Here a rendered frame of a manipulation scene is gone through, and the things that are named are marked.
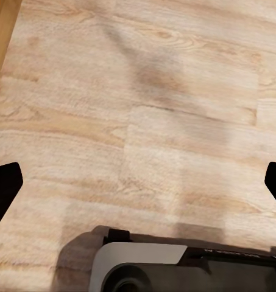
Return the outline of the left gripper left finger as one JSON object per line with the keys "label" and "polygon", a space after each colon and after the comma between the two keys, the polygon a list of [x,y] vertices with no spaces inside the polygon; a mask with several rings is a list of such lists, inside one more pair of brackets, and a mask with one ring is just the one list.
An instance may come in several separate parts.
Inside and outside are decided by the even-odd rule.
{"label": "left gripper left finger", "polygon": [[23,186],[23,176],[18,162],[0,166],[0,221]]}

